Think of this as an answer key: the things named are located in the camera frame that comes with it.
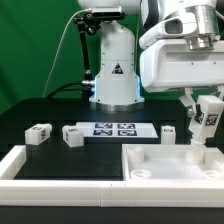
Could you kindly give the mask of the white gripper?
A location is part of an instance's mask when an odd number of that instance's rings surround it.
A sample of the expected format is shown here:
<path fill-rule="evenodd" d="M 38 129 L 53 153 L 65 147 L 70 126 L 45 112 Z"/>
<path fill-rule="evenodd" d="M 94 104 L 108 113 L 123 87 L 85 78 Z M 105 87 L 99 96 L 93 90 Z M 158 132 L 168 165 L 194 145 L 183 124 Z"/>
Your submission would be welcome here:
<path fill-rule="evenodd" d="M 194 15 L 181 15 L 159 22 L 139 40 L 143 88 L 147 92 L 181 88 L 179 100 L 189 117 L 196 115 L 196 103 L 193 90 L 186 87 L 217 86 L 213 95 L 224 100 L 224 41 L 217 41 L 212 50 L 190 50 L 186 37 L 196 29 Z"/>

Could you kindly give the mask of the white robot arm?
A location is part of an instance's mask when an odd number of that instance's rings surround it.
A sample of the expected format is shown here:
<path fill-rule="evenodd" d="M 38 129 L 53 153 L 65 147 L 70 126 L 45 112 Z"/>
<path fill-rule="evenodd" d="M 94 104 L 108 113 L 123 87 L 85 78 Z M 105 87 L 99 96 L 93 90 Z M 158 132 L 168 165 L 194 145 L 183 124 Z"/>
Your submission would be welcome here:
<path fill-rule="evenodd" d="M 78 0 L 87 31 L 102 32 L 101 69 L 90 102 L 125 110 L 140 90 L 180 90 L 190 116 L 201 112 L 191 90 L 223 86 L 218 9 L 224 0 Z"/>

